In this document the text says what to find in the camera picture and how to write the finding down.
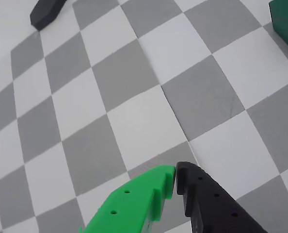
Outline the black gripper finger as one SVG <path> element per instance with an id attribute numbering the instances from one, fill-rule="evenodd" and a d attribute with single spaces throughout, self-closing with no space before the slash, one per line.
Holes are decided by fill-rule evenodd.
<path id="1" fill-rule="evenodd" d="M 210 175 L 190 162 L 176 164 L 176 192 L 194 233 L 265 233 Z"/>

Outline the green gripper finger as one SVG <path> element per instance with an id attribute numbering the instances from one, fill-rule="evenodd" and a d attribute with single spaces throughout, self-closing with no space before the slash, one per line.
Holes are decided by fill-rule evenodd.
<path id="1" fill-rule="evenodd" d="M 81 233 L 149 233 L 173 195 L 176 168 L 161 165 L 109 194 Z"/>

